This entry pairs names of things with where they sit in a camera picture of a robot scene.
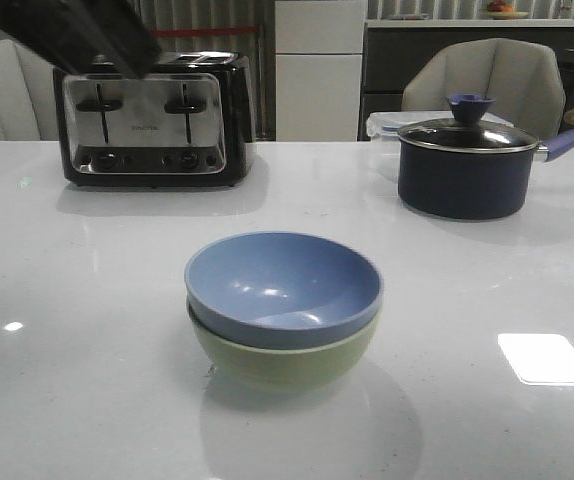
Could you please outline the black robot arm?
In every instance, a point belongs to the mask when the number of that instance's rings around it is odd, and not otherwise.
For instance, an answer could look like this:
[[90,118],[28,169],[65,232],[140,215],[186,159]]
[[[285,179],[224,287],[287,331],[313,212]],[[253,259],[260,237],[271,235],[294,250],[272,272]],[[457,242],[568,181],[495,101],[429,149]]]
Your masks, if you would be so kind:
[[0,32],[68,74],[105,57],[127,78],[142,78],[161,47],[127,1],[0,0]]

